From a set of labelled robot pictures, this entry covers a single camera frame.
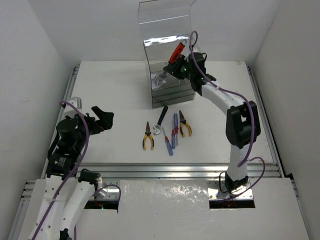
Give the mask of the red handle adjustable wrench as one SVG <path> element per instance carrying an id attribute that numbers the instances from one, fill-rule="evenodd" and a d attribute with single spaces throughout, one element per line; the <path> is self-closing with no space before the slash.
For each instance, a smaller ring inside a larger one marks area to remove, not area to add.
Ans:
<path id="1" fill-rule="evenodd" d="M 185 46 L 186 46 L 187 40 L 184 39 L 182 40 L 177 47 L 175 48 L 175 50 L 173 51 L 173 53 L 171 54 L 169 60 L 168 60 L 168 64 L 165 66 L 165 68 L 167 66 L 171 66 L 181 55 L 182 51 L 184 50 Z M 162 84 L 163 81 L 167 78 L 167 74 L 168 71 L 167 70 L 163 70 L 161 73 L 159 73 L 153 80 L 153 87 L 155 89 L 159 88 Z"/>

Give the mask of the clear acrylic box cover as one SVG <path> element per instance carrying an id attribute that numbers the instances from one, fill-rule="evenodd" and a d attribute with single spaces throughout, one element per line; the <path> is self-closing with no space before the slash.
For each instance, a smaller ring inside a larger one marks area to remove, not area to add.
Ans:
<path id="1" fill-rule="evenodd" d="M 145 52 L 146 75 L 151 97 L 150 62 L 170 59 L 177 45 L 189 42 L 193 0 L 143 0 L 138 5 L 138 23 Z"/>

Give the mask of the black handle adjustable wrench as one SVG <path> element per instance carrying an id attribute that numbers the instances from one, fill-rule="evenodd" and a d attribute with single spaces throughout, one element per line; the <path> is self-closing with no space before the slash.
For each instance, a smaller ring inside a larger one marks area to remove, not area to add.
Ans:
<path id="1" fill-rule="evenodd" d="M 167 111 L 168 111 L 168 106 L 166 105 L 163 107 L 157 123 L 153 126 L 153 134 L 155 136 L 161 133 L 161 124 L 165 118 Z"/>

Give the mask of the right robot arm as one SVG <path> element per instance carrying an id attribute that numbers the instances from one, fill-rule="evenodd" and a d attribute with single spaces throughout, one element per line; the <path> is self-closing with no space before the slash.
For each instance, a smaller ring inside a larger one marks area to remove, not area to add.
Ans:
<path id="1" fill-rule="evenodd" d="M 179 80 L 189 80 L 195 92 L 225 114 L 230 158 L 224 185 L 231 193 L 248 182 L 248 159 L 254 142 L 261 134 L 258 107 L 242 94 L 221 87 L 217 79 L 206 72 L 206 59 L 207 55 L 201 52 L 191 52 L 188 56 L 174 53 L 164 71 Z"/>

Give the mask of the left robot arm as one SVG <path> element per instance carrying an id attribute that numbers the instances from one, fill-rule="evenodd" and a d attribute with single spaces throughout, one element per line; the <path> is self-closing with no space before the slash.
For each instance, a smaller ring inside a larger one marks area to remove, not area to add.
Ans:
<path id="1" fill-rule="evenodd" d="M 98 190 L 101 174 L 86 168 L 79 171 L 92 135 L 110 130 L 113 112 L 98 106 L 95 116 L 73 107 L 56 126 L 56 138 L 48 151 L 45 186 L 30 240 L 73 240 L 75 227 L 88 200 Z"/>

